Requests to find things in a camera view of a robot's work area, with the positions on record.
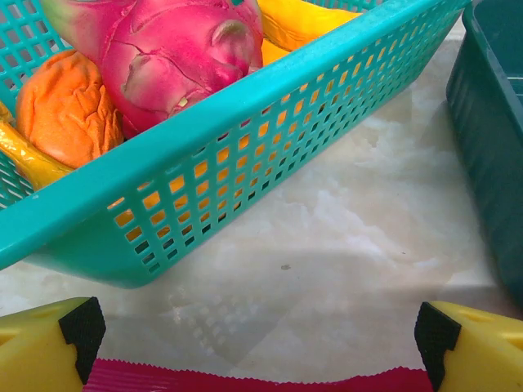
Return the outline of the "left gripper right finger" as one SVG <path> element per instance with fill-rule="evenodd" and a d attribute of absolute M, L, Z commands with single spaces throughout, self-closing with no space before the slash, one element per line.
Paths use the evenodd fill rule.
<path fill-rule="evenodd" d="M 423 302 L 414 339 L 434 391 L 521 391 L 522 321 Z"/>

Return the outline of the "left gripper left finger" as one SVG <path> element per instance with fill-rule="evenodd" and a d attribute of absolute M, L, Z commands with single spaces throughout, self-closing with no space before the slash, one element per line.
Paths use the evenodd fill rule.
<path fill-rule="evenodd" d="M 104 335 L 94 296 L 2 316 L 1 390 L 81 391 Z"/>

